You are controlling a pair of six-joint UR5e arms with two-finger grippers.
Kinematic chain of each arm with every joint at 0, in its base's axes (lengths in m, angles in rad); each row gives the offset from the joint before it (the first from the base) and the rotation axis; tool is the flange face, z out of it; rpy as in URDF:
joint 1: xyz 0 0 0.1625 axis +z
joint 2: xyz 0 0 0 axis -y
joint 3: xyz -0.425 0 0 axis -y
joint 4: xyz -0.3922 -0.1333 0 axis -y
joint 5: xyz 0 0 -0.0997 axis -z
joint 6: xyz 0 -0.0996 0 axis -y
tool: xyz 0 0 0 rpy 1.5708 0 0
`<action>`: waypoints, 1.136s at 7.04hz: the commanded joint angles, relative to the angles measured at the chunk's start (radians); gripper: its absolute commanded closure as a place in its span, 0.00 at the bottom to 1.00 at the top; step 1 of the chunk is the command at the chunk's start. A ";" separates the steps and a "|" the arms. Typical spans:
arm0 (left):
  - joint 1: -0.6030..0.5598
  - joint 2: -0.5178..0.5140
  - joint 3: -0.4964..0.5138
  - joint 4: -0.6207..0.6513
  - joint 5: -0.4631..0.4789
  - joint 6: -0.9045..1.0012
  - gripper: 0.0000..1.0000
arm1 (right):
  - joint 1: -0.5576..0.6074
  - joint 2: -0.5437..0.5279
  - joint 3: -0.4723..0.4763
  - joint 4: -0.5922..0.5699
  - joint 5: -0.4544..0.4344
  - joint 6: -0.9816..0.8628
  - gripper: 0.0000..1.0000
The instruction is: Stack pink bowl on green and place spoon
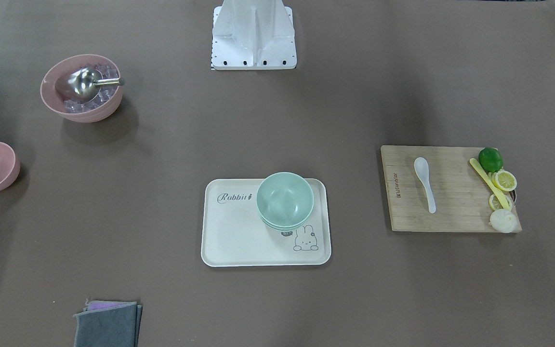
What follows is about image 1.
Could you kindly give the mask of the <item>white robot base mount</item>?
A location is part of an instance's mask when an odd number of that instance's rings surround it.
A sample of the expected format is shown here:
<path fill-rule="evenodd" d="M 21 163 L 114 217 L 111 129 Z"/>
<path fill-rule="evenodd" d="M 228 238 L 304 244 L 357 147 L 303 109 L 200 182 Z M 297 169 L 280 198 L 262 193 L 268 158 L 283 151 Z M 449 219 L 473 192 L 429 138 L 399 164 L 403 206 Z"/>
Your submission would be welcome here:
<path fill-rule="evenodd" d="M 225 0 L 213 10 L 213 70 L 297 66 L 293 11 L 281 0 Z"/>

